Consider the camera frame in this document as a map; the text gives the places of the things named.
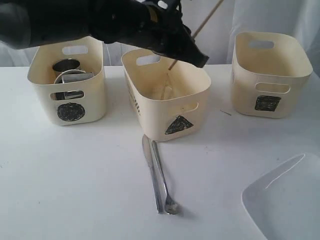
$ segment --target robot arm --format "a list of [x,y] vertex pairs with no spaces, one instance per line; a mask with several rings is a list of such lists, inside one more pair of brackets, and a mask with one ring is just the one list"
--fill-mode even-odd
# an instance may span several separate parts
[[0,0],[0,41],[17,49],[92,36],[202,68],[200,52],[182,22],[180,0]]

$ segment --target knife handle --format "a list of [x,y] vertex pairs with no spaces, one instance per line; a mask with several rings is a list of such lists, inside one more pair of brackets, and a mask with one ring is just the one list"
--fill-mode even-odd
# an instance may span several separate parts
[[150,167],[150,173],[151,173],[151,178],[152,178],[152,185],[153,185],[156,209],[157,209],[158,213],[161,214],[164,212],[164,209],[162,206],[159,184],[158,184],[158,180],[156,177],[156,172],[155,172],[154,167]]

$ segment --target small debris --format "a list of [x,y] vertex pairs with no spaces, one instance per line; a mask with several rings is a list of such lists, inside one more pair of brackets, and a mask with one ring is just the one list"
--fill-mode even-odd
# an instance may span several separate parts
[[223,112],[224,114],[227,114],[227,115],[229,115],[229,116],[232,116],[232,114],[230,114],[230,113],[228,113],[228,112],[225,112],[225,111],[222,111],[221,109],[220,109],[220,111]]

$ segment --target black triangle sticker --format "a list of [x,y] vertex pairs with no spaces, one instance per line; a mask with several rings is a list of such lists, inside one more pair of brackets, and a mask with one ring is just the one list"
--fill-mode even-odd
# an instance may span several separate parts
[[174,120],[174,122],[169,126],[165,132],[165,135],[175,134],[177,132],[192,128],[193,126],[194,125],[183,116],[178,116],[176,120]]

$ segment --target black square sticker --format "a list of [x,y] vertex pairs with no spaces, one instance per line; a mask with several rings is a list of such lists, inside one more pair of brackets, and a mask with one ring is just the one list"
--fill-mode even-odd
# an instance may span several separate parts
[[258,96],[255,103],[255,110],[275,112],[281,97],[278,96]]

